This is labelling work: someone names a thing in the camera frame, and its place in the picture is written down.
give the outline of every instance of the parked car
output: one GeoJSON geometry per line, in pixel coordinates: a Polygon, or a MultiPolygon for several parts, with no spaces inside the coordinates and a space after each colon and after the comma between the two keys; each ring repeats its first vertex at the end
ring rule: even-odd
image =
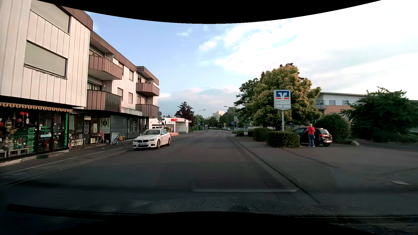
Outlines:
{"type": "MultiPolygon", "coordinates": [[[[309,143],[308,131],[306,127],[296,129],[293,132],[301,137],[300,143],[309,143]]],[[[332,135],[327,129],[315,128],[313,143],[315,146],[322,144],[325,147],[328,147],[332,143],[332,135]]]]}
{"type": "Polygon", "coordinates": [[[147,129],[133,140],[132,147],[134,150],[141,148],[159,149],[161,145],[169,146],[171,144],[171,136],[165,129],[147,129]]]}

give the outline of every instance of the woman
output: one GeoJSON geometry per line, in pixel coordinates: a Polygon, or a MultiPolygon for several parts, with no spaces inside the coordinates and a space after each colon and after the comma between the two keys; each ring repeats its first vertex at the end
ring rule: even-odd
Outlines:
{"type": "Polygon", "coordinates": [[[314,134],[315,134],[315,128],[312,127],[312,123],[309,124],[308,127],[308,139],[309,139],[309,147],[315,147],[314,143],[314,134]]]}

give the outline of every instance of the white bmw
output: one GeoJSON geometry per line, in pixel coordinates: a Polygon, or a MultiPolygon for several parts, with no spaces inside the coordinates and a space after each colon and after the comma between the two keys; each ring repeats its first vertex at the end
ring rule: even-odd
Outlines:
{"type": "Polygon", "coordinates": [[[140,148],[159,149],[161,145],[169,146],[171,144],[171,136],[168,131],[162,128],[147,129],[133,140],[132,146],[134,150],[140,148]]]}

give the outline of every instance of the street sign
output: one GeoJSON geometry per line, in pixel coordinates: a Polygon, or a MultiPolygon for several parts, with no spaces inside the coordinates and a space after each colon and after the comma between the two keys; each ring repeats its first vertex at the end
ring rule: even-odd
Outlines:
{"type": "Polygon", "coordinates": [[[292,108],[290,90],[274,90],[274,108],[278,110],[292,108]]]}

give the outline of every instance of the asphalt road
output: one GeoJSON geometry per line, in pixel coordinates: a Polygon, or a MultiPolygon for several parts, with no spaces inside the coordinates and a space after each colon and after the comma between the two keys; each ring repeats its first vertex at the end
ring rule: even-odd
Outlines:
{"type": "Polygon", "coordinates": [[[118,205],[122,201],[130,201],[132,207],[201,197],[300,202],[302,192],[289,192],[294,190],[289,182],[231,142],[227,138],[231,135],[230,131],[205,130],[158,150],[133,151],[126,146],[109,152],[79,151],[75,159],[63,157],[61,162],[34,168],[37,171],[0,176],[5,185],[1,189],[3,228],[22,234],[22,229],[27,232],[34,224],[45,227],[33,218],[11,219],[5,211],[8,204],[112,211],[122,209],[118,205]]]}

